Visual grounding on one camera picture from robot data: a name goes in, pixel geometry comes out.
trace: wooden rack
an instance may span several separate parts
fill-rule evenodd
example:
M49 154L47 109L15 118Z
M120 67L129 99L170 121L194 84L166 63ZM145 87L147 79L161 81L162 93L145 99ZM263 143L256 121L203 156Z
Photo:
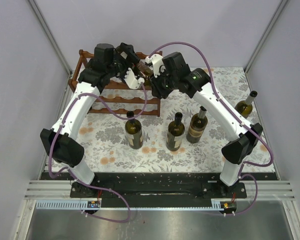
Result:
M138 57L140 59L145 59L148 55L145 55L142 52L137 52L136 53L138 55ZM73 73L73 77L71 79L68 80L68 85L71 88L72 92L75 92L77 84L78 84L78 75L79 75L79 71L80 68L82 66L82 64L84 65L84 67L87 66L88 64L88 60L87 59L91 59L94 57L94 55L88 51L83 51L82 49L79 50L79 61L76 65L75 71ZM105 89L118 89L118 90L132 90L130 89L125 83L123 82L116 82L113 80L110 80L110 83L105 86ZM145 89L147 91L151 91L151 87L150 86L146 86ZM126 99L123 98L121 96L116 96L114 98L106 98L104 96L100 96L100 98L105 101L106 103L124 103L124 104L144 104L145 100L141 99L140 97L134 97L132 99ZM153 97L152 99L148 99L147 100L147 104L154 104L157 105L157 109L152 110L152 111L144 111L142 113L142 115L153 115L153 116L158 116L160 117L160 107L161 107L161 101L159 98ZM124 109L124 108L120 108L118 110L113 110L116 114L126 114L128 112L128 110ZM134 114L138 114L141 111L141 109L135 109L133 112ZM102 108L102 109L93 109L91 108L89 110L88 113L94 113L94 114L109 114L109 110L107 108Z

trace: gray floor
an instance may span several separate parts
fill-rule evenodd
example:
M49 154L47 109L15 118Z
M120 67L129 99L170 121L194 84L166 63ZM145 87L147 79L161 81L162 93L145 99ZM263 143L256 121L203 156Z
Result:
M240 208L248 206L240 202ZM125 211L100 216L124 219ZM238 216L199 211L134 211L129 223L84 217L73 210L35 210L27 240L292 240L280 202L257 202Z

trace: gray wall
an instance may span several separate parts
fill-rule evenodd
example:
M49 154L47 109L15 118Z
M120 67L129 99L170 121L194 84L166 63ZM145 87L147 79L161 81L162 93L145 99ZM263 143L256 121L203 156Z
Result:
M172 41L196 45L211 66L245 66L280 0L36 0L62 53L75 68L79 49L120 42L151 53ZM191 48L170 46L191 67Z
M67 74L25 0L0 0L0 240L13 231Z
M248 73L281 177L300 209L300 0L291 1Z

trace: bottle in rack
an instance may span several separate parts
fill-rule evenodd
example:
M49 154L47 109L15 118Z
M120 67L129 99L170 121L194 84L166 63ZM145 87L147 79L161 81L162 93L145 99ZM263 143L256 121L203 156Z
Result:
M199 142L208 124L206 113L207 110L203 106L201 106L199 113L196 113L191 118L188 133L186 135L186 139L188 140L188 142L192 144Z
M242 115L245 119L249 117L253 110L252 102L256 98L258 93L256 91L251 91L246 100L242 100L235 105L235 110Z
M128 111L126 116L128 118L132 118L134 116L133 111ZM139 149L143 145L143 136L142 136L142 126L141 122L137 119L131 119L126 121L125 126L125 134L128 139L129 145L133 149Z
M185 125L181 122L182 116L181 112L177 112L174 121L170 122L168 126L166 147L172 152L180 148L185 133Z

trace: floral pattern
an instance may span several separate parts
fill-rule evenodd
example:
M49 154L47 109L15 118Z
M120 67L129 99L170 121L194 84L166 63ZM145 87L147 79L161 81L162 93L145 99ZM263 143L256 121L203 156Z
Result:
M242 67L215 67L212 73L218 90L233 106L248 96L250 89ZM141 90L117 89L105 89L102 96L145 97ZM109 103L109 106L114 110L134 110L141 109L143 104ZM95 102L92 107L101 109L104 106ZM149 104L146 110L156 107ZM173 91L167 99L161 100L161 117L142 115L138 118L143 129L143 146L138 150L128 145L125 121L112 114L87 114L76 141L85 148L86 162L94 172L221 172L225 161L221 148L228 140L222 127L209 113L206 114L208 125L198 143L191 144L184 136L178 151L170 152L166 148L167 127L175 113L183 114L182 122L188 129L191 117L199 111L199 107L187 95ZM255 108L248 120L260 122ZM265 164L269 158L267 149L259 142L248 160ZM56 172L61 167L54 162L52 170ZM275 169L273 165L263 168L247 165L243 171L274 172Z

